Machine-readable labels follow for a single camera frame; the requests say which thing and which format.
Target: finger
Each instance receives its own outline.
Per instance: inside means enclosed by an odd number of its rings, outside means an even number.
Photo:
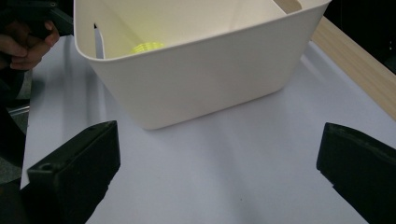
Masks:
[[[28,36],[27,43],[31,46],[27,55],[25,57],[12,57],[11,68],[23,70],[32,69],[38,65],[42,57],[50,51],[50,46],[35,36]]]
[[[36,67],[40,62],[41,59],[36,62],[29,62],[29,63],[11,63],[9,67],[15,70],[30,70]]]
[[[27,55],[27,49],[18,44],[8,35],[0,35],[0,51],[12,56],[24,57]]]
[[[58,29],[52,21],[46,21],[44,25],[46,26],[46,29],[50,31],[50,34],[44,39],[44,41],[53,47],[60,38]]]
[[[50,51],[50,46],[46,44],[46,42],[32,35],[28,36],[27,44],[29,46],[28,54],[25,57],[27,61],[35,61],[42,58],[48,51]]]

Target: human hand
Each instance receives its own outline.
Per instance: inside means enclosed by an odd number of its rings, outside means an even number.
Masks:
[[[10,64],[7,58],[0,56],[0,69],[10,66],[12,69],[29,70],[38,65],[42,57],[59,40],[58,30],[52,21],[44,23],[49,35],[44,39],[30,35],[31,30],[22,22],[14,21],[0,35],[0,51],[11,56]]]

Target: white paper sheet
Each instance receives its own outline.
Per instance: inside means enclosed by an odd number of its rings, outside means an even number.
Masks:
[[[144,131],[69,36],[34,70],[22,186],[27,168],[113,119],[121,167],[88,223],[365,223],[316,168],[324,124],[396,147],[395,121],[314,43],[282,91]]]

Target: yellow object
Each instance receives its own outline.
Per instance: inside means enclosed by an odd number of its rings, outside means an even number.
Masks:
[[[148,51],[152,49],[160,49],[163,48],[164,44],[160,42],[148,42],[148,43],[143,43],[139,44],[138,46],[134,47],[132,49],[132,53],[140,53],[143,51]]]

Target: white plastic bin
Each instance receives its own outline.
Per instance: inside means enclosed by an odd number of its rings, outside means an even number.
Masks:
[[[76,46],[131,117],[158,129],[280,90],[329,3],[77,0]],[[131,53],[146,42],[164,47]]]

